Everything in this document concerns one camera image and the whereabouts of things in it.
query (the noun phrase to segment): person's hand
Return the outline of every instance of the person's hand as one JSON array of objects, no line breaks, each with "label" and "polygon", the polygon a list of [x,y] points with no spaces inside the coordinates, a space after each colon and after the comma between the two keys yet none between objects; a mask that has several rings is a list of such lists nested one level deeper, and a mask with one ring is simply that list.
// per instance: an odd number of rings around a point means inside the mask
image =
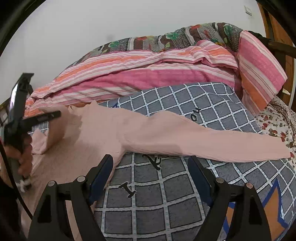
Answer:
[{"label": "person's hand", "polygon": [[[20,167],[18,169],[18,173],[24,177],[28,177],[31,173],[32,170],[32,138],[29,134],[25,134],[23,136],[24,139],[24,152],[21,154],[19,150],[15,149],[12,146],[5,146],[5,152],[7,157],[11,157],[13,159],[17,159],[20,163]],[[0,177],[2,180],[10,187],[12,187],[11,182],[9,180],[5,164],[3,162],[2,157],[0,158],[0,163],[1,163],[1,170],[0,170]]]}]

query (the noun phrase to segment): floral bedsheet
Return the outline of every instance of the floral bedsheet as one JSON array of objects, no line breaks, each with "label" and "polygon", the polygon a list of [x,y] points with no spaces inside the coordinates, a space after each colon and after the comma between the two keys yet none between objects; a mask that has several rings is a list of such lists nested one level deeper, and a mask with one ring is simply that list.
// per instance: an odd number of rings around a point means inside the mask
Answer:
[{"label": "floral bedsheet", "polygon": [[255,120],[263,133],[274,137],[280,137],[282,142],[285,142],[291,154],[288,161],[296,171],[296,113],[280,98],[275,96],[267,107],[255,116]]}]

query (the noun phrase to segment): black cable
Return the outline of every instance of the black cable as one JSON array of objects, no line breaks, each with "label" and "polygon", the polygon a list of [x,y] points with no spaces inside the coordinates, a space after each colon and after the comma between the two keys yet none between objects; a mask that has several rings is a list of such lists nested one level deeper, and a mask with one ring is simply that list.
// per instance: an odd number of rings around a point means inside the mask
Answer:
[{"label": "black cable", "polygon": [[6,156],[6,153],[5,153],[5,150],[4,150],[4,147],[3,147],[1,141],[0,141],[0,153],[1,153],[1,156],[3,158],[4,164],[5,164],[5,167],[6,167],[6,171],[8,173],[8,177],[9,177],[10,182],[12,184],[13,190],[15,191],[15,194],[16,194],[18,200],[20,201],[21,205],[23,206],[24,210],[26,211],[26,213],[28,214],[30,219],[32,219],[33,215],[30,212],[30,210],[28,209],[27,205],[25,204],[25,202],[24,202],[24,200],[23,200],[23,198],[22,198],[22,196],[21,196],[21,194],[20,194],[20,192],[19,192],[19,190],[17,188],[17,185],[15,184],[15,181],[13,179],[13,175],[12,175],[9,163],[8,163],[8,159],[7,159],[7,156]]}]

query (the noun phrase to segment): metal screw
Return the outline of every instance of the metal screw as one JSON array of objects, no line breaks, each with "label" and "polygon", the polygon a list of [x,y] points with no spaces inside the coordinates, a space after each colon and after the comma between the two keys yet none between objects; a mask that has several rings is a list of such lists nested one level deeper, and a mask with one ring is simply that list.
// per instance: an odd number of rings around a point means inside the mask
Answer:
[{"label": "metal screw", "polygon": [[77,178],[77,181],[79,181],[80,183],[83,182],[85,180],[84,176],[80,176]]},{"label": "metal screw", "polygon": [[250,189],[253,188],[253,184],[252,183],[247,183],[246,186],[247,186],[247,188],[250,188]]},{"label": "metal screw", "polygon": [[54,181],[50,181],[50,182],[48,182],[48,184],[47,184],[47,185],[48,185],[49,187],[52,187],[54,184],[55,184],[55,182],[54,182]]},{"label": "metal screw", "polygon": [[223,179],[223,178],[220,178],[220,177],[217,177],[217,178],[216,178],[216,181],[217,181],[218,183],[224,183],[224,179]]}]

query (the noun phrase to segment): striped pillow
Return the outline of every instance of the striped pillow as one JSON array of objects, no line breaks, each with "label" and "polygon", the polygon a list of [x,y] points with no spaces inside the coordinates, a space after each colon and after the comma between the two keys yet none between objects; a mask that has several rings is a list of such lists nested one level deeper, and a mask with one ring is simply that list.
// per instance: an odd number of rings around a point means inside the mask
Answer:
[{"label": "striped pillow", "polygon": [[256,115],[280,91],[287,75],[272,53],[248,31],[240,34],[237,56],[243,87],[242,103]]}]

